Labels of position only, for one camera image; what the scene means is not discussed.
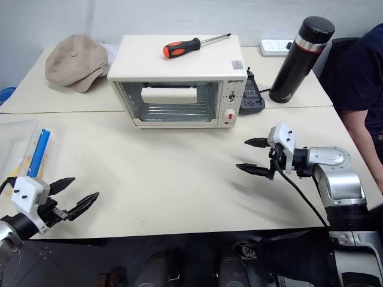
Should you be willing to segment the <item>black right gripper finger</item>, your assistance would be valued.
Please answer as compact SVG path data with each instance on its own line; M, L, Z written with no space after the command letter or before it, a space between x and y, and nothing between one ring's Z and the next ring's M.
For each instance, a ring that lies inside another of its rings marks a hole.
M257 148L270 147L267 138L252 138L252 139L246 140L244 144L257 147Z
M268 179L272 178L272 171L265 167L258 167L256 164L241 163L237 164L236 167L250 175L262 176Z

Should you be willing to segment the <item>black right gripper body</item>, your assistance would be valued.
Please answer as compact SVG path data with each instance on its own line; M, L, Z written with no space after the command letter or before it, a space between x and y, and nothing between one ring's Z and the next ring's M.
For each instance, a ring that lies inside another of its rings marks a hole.
M275 172L278 172L284 179L287 179L287 176L284 173L284 170L281 167L282 158L284 156L284 147L277 143L274 148L270 149L270 168L267 178L270 180L274 179Z

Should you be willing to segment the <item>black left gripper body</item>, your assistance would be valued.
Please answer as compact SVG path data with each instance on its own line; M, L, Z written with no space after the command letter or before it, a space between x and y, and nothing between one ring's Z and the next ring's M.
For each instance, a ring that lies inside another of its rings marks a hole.
M69 212L57 208L57 201L51 197L47 198L45 204L38 207L37 214L48 228L51 228L61 221L69 220L70 218Z

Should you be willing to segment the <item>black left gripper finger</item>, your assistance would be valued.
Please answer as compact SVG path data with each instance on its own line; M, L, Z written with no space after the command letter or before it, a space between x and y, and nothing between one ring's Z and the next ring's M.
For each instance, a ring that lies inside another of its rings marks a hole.
M69 221L74 221L85 211L87 211L91 205L97 200L99 192L93 193L80 200L75 207L69 211Z
M74 177L70 178L63 178L60 179L54 183L51 183L50 186L50 191L49 191L49 196L56 195L66 189L73 181L75 181Z

